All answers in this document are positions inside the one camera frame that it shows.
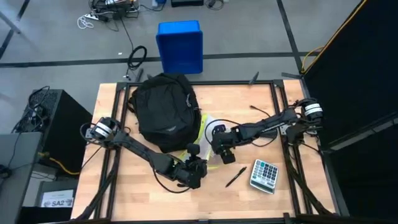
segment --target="calculator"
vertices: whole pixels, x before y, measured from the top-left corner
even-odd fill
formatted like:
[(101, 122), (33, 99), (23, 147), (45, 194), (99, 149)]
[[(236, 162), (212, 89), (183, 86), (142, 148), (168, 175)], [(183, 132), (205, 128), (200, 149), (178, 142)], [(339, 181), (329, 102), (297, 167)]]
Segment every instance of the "calculator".
[(264, 192), (275, 192), (278, 168), (267, 162), (256, 159), (251, 172), (250, 185)]

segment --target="blue bin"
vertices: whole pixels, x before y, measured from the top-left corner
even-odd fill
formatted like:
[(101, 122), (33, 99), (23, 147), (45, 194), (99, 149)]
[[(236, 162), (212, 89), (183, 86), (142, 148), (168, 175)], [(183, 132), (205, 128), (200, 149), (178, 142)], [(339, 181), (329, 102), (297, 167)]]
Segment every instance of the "blue bin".
[(156, 42), (164, 72), (203, 71), (203, 33), (198, 21), (162, 22)]

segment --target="black backpack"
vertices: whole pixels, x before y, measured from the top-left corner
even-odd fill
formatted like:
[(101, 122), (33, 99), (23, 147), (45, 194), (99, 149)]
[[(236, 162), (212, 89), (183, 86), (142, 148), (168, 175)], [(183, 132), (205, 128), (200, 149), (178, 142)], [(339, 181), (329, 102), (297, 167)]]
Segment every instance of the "black backpack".
[(200, 110), (185, 75), (161, 73), (152, 77), (134, 90), (128, 103), (137, 116), (139, 132), (162, 152), (186, 149), (198, 138)]

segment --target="gray floor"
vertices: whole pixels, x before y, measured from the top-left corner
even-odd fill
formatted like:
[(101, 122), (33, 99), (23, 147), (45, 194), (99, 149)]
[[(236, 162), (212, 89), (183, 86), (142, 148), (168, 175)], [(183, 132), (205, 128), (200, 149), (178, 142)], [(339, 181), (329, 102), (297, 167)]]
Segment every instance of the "gray floor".
[[(4, 0), (0, 11), (15, 20), (23, 2)], [(150, 6), (148, 0), (141, 3)], [(328, 41), (359, 0), (283, 0), (283, 3), (298, 50), (308, 52)], [(120, 32), (113, 32), (96, 21), (92, 22), (94, 29), (77, 28), (77, 18), (87, 12), (86, 0), (31, 0), (21, 21), (16, 21), (23, 35), (14, 34), (0, 63), (128, 57), (131, 46), (120, 22)], [(168, 3), (162, 12), (143, 11), (138, 19), (126, 19), (125, 23), (134, 44), (146, 46), (148, 56), (157, 57), (158, 24), (192, 19), (200, 22), (204, 54), (291, 52), (276, 0), (229, 0), (220, 11), (205, 6), (171, 8)], [(8, 31), (7, 25), (0, 21), (0, 44)], [(142, 68), (153, 75), (162, 71), (160, 62), (144, 63)], [(122, 78), (125, 71), (123, 63), (0, 68), (0, 132), (11, 130), (34, 88), (50, 85), (65, 89), (92, 112), (98, 85), (125, 81)], [(212, 59), (204, 60), (202, 74), (188, 78), (248, 80), (257, 71), (260, 79), (269, 80), (281, 78), (281, 72), (297, 73), (297, 67), (292, 57)]]

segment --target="wooden tabletop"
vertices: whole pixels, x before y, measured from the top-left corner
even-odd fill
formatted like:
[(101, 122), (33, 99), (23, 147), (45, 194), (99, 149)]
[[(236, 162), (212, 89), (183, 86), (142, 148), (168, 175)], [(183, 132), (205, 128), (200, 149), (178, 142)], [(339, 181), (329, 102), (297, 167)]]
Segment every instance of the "wooden tabletop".
[[(303, 98), (298, 80), (285, 80), (284, 84), (289, 104)], [(100, 117), (111, 116), (115, 88), (115, 83), (100, 85), (93, 115), (94, 123)], [(251, 110), (250, 105), (271, 115), (275, 114), (269, 85), (194, 86), (194, 90), (202, 114), (207, 113), (214, 118), (230, 119), (239, 123), (255, 122), (266, 118), (264, 113)], [(120, 94), (117, 119), (120, 119), (124, 92)], [(147, 142), (138, 133), (137, 119), (130, 112), (127, 112), (126, 126), (131, 128), (132, 137), (160, 152), (157, 146)], [(262, 144), (267, 141), (258, 139), (256, 142)], [(315, 139), (310, 136), (305, 136), (305, 142), (310, 146), (317, 146)], [(85, 160), (97, 148), (88, 146)], [(294, 216), (279, 137), (266, 147), (246, 145), (233, 150), (233, 153), (236, 156), (236, 162), (209, 170), (208, 175), (202, 179), (199, 189), (189, 190), (184, 194), (171, 194), (156, 182), (148, 162), (123, 149), (112, 220), (275, 218), (282, 217), (284, 212)], [(306, 146), (300, 146), (300, 153), (308, 187), (329, 211), (334, 212), (320, 156)], [(97, 153), (81, 172), (72, 218), (79, 216), (94, 197), (100, 180), (103, 156), (104, 150)], [(279, 168), (274, 195), (261, 192), (249, 185), (249, 176), (255, 159), (261, 159)], [(248, 170), (228, 188), (225, 188), (226, 183), (245, 166)], [(168, 188), (181, 190), (176, 186), (176, 182), (163, 177), (159, 179)], [(298, 185), (297, 189), (300, 207), (302, 211), (305, 211)]]

